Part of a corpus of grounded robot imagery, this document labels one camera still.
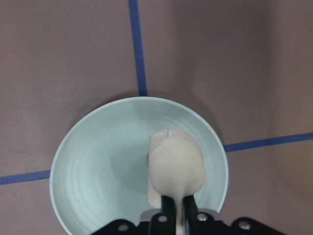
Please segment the bowl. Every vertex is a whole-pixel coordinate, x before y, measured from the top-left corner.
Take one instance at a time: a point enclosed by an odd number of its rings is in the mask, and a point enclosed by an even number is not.
[[[220,211],[228,165],[211,126],[191,109],[156,97],[131,97],[92,111],[64,137],[53,160],[50,196],[69,235],[89,235],[113,220],[135,225],[147,201],[149,138],[165,129],[189,133],[201,146],[206,182],[195,195],[199,208]]]

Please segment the screw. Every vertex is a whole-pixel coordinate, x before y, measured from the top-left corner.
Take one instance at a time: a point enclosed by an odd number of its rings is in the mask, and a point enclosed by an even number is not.
[[[197,219],[198,219],[198,221],[204,222],[204,221],[207,220],[207,216],[206,216],[206,214],[199,213],[199,214],[197,215]]]
[[[167,217],[164,215],[161,215],[161,216],[159,216],[158,220],[159,220],[159,222],[164,223],[167,221]]]
[[[238,226],[243,230],[249,230],[251,228],[251,225],[244,220],[240,221]]]
[[[127,224],[121,224],[120,226],[118,226],[117,230],[119,230],[120,232],[125,232],[129,229],[129,226]]]

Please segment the blue tape line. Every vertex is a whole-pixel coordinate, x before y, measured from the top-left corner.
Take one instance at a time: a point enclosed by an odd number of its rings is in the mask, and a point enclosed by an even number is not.
[[[298,135],[290,135],[290,136],[282,136],[282,137],[275,137],[269,138],[264,140],[257,140],[257,141],[248,141],[243,143],[234,143],[224,145],[225,152],[235,152],[241,151],[251,148],[259,148],[277,144],[284,144],[284,143],[292,143],[292,142],[299,142],[299,141],[309,141],[313,140],[313,132],[305,133],[305,134],[298,134]],[[1,176],[0,177],[0,185],[8,185],[14,183],[21,183],[27,181],[34,181],[34,180],[42,180],[42,179],[49,179],[50,177],[50,170],[44,171],[37,171],[31,172],[26,174],[19,174],[19,175],[9,175],[9,176]]]
[[[131,16],[139,96],[148,96],[137,0],[128,0]]]
[[[0,177],[0,185],[15,184],[27,181],[49,179],[50,170],[37,171],[19,175],[8,175]]]
[[[240,151],[245,149],[251,148],[259,148],[264,146],[271,146],[283,143],[292,143],[292,142],[299,142],[299,141],[309,141],[313,140],[313,132],[305,133],[305,134],[298,134],[298,135],[290,135],[290,136],[282,136],[282,137],[275,137],[269,138],[264,140],[257,140],[257,141],[248,141],[243,143],[234,143],[224,145],[225,152],[234,152]]]

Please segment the floor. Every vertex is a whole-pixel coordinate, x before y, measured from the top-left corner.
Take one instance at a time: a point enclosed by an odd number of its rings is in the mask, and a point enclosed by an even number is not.
[[[313,230],[313,2],[0,3],[0,233],[65,235],[49,170],[69,129],[110,101],[193,109],[227,154],[226,223]]]

